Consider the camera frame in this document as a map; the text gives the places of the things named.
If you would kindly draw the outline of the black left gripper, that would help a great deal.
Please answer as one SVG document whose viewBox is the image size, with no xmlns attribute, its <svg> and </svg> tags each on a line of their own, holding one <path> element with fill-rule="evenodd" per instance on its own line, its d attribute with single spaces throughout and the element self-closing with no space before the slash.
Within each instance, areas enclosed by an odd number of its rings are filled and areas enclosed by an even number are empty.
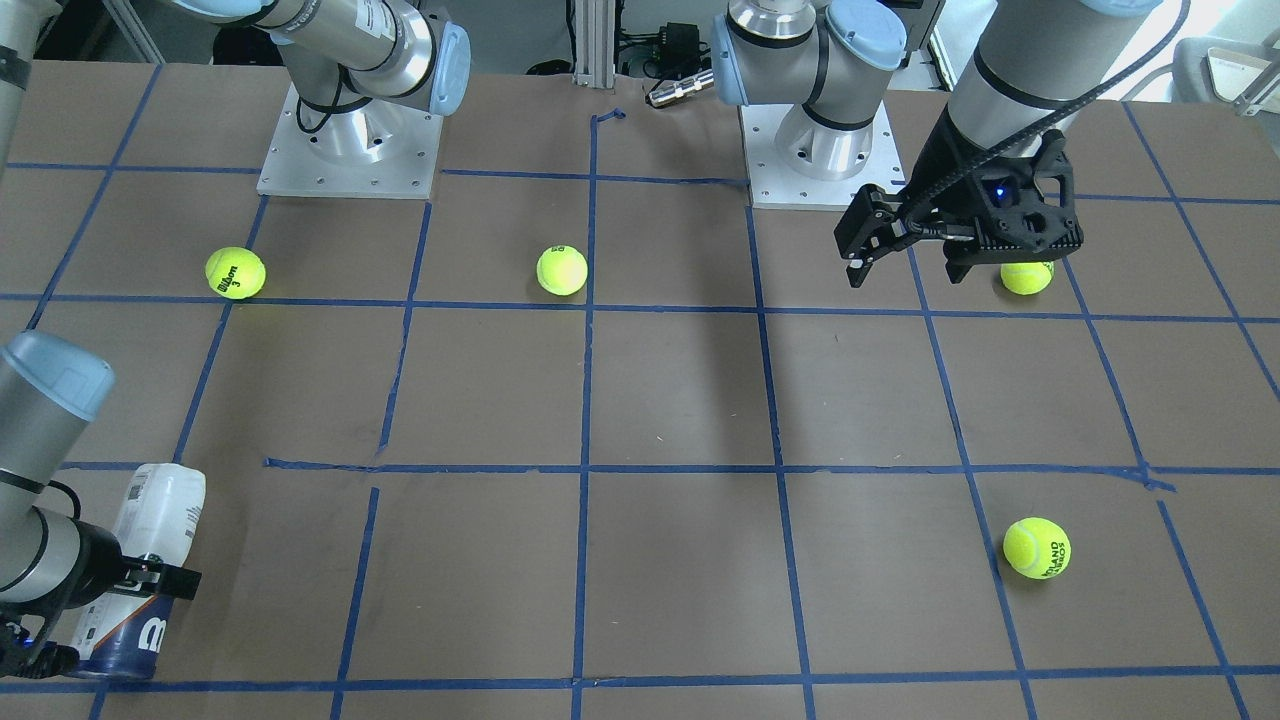
<svg viewBox="0 0 1280 720">
<path fill-rule="evenodd" d="M 846 275 L 860 288 L 873 265 L 943 233 L 961 241 L 1010 241 L 1011 159 L 970 141 L 943 109 L 901 193 L 864 184 L 835 227 Z M 1000 264 L 998 252 L 945 250 L 945 270 L 960 284 L 972 269 Z"/>
</svg>

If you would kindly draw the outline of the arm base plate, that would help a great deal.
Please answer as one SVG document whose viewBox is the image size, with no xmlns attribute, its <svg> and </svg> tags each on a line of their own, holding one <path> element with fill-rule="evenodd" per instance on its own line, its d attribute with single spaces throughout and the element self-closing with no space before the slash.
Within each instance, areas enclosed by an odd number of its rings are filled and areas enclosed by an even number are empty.
<svg viewBox="0 0 1280 720">
<path fill-rule="evenodd" d="M 372 100 L 329 117 L 300 101 L 291 86 L 256 183 L 260 195 L 306 199 L 428 200 L 445 118 Z"/>
<path fill-rule="evenodd" d="M 865 184 L 900 192 L 906 176 L 884 104 L 869 126 L 836 131 L 799 105 L 740 108 L 755 209 L 844 211 Z"/>
</svg>

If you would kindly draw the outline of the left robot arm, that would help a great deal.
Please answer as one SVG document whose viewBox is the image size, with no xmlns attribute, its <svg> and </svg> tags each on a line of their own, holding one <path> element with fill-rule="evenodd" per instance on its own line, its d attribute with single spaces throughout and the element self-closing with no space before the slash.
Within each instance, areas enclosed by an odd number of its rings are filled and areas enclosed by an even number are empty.
<svg viewBox="0 0 1280 720">
<path fill-rule="evenodd" d="M 884 256 L 943 246 L 952 283 L 978 265 L 1056 261 L 1082 247 L 1065 129 L 1140 68 L 1114 70 L 1153 1 L 1000 1 L 899 191 L 864 183 L 835 227 L 851 287 Z M 910 55 L 882 1 L 730 1 L 714 20 L 719 99 L 781 105 L 795 172 L 861 172 L 876 114 Z"/>
</svg>

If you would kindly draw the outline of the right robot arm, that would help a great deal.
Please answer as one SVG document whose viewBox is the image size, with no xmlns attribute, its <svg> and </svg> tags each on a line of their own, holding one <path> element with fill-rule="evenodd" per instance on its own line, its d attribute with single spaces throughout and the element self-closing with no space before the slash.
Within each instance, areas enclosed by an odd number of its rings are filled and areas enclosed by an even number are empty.
<svg viewBox="0 0 1280 720">
<path fill-rule="evenodd" d="M 253 27 L 291 73 L 259 190 L 275 196 L 426 199 L 442 122 L 470 74 L 466 31 L 421 1 L 183 1 L 212 24 Z M 113 529 L 41 505 L 115 382 L 95 354 L 42 331 L 3 346 L 3 674 L 147 680 L 177 600 L 206 479 L 140 466 Z"/>
</svg>

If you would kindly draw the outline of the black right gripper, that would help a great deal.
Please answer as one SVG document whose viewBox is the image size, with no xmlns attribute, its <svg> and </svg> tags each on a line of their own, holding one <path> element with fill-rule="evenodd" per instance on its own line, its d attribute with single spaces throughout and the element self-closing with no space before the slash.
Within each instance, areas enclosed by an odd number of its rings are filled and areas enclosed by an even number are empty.
<svg viewBox="0 0 1280 720">
<path fill-rule="evenodd" d="M 159 560 L 122 560 L 122 544 L 109 530 L 78 520 L 56 520 L 40 564 L 50 589 L 40 598 L 40 616 L 54 625 L 120 580 L 120 593 L 191 601 L 202 574 Z M 1 678 L 49 679 L 77 669 L 79 652 L 68 644 L 33 639 L 18 625 L 1 629 Z"/>
</svg>

